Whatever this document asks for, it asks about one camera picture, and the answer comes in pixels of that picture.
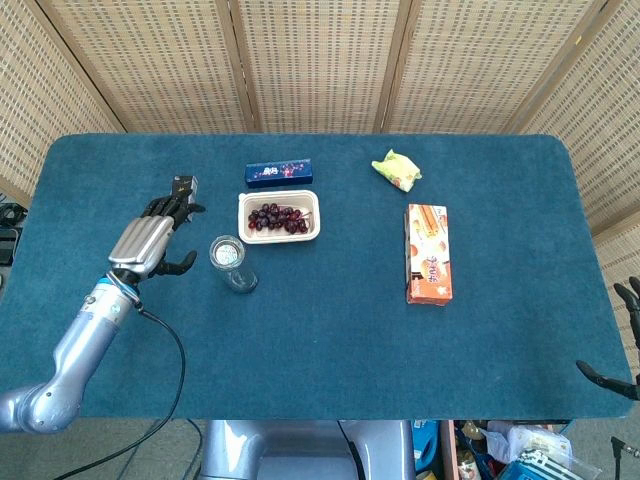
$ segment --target snack wrapper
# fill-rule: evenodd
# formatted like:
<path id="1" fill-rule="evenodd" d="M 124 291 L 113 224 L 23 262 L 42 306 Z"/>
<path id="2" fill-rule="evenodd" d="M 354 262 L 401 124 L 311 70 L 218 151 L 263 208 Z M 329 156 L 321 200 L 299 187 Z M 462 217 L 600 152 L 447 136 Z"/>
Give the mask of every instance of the snack wrapper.
<path id="1" fill-rule="evenodd" d="M 413 182 L 422 178 L 420 169 L 409 157 L 395 153 L 393 150 L 389 150 L 382 162 L 371 162 L 371 166 L 404 192 L 411 190 Z"/>

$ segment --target blue table cover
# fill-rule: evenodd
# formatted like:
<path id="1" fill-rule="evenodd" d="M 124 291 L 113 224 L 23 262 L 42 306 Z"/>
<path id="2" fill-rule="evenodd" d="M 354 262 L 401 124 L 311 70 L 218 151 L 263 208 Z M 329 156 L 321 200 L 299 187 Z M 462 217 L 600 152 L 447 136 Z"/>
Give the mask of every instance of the blue table cover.
<path id="1" fill-rule="evenodd" d="M 370 166 L 408 155 L 410 193 Z M 208 258 L 237 235 L 247 163 L 311 158 L 322 231 L 250 245 L 260 283 L 232 293 Z M 51 147 L 0 306 L 0 389 L 46 381 L 51 353 L 107 256 L 174 175 L 196 175 L 207 207 L 168 258 L 182 277 L 141 285 L 187 351 L 177 416 L 518 418 L 621 416 L 630 403 L 588 382 L 590 362 L 630 373 L 569 155 L 553 137 L 457 135 L 66 136 Z M 446 205 L 453 301 L 408 305 L 403 212 Z M 163 416 L 178 353 L 131 313 L 89 382 L 85 416 Z"/>

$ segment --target white container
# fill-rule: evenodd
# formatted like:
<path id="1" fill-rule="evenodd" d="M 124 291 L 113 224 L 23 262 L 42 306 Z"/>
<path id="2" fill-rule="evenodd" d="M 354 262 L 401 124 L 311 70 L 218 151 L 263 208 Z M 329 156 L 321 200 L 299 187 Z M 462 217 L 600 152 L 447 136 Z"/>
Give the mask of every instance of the white container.
<path id="1" fill-rule="evenodd" d="M 287 232 L 284 228 L 261 231 L 249 228 L 249 214 L 260 210 L 263 204 L 277 203 L 278 207 L 298 209 L 307 220 L 307 233 Z M 238 195 L 238 234 L 245 243 L 306 242 L 320 233 L 320 204 L 318 196 L 310 190 L 280 190 L 277 192 L 241 193 Z"/>

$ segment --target plastic bag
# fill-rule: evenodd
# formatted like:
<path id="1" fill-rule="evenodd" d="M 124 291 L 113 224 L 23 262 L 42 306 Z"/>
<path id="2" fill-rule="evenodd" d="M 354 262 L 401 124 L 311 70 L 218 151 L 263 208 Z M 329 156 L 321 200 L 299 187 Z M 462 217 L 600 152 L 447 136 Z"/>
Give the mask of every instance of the plastic bag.
<path id="1" fill-rule="evenodd" d="M 502 463 L 511 463 L 525 450 L 539 450 L 558 462 L 572 456 L 568 438 L 532 425 L 513 425 L 491 421 L 489 431 L 481 430 L 487 438 L 487 452 Z"/>
<path id="2" fill-rule="evenodd" d="M 371 162 L 371 166 L 404 192 L 408 192 L 413 187 L 413 183 L 422 178 L 420 169 L 409 157 L 389 150 L 382 162 Z"/>

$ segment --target grape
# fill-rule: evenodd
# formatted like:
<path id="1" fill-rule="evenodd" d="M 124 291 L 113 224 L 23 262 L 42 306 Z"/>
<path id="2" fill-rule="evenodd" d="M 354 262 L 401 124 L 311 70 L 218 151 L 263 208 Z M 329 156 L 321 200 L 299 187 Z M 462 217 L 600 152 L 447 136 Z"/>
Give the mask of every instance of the grape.
<path id="1" fill-rule="evenodd" d="M 264 203 L 260 210 L 251 210 L 248 216 L 249 229 L 261 231 L 263 228 L 275 230 L 284 227 L 291 235 L 307 233 L 309 227 L 305 217 L 309 214 L 302 215 L 298 208 L 294 210 L 293 207 L 280 207 L 277 203 Z"/>

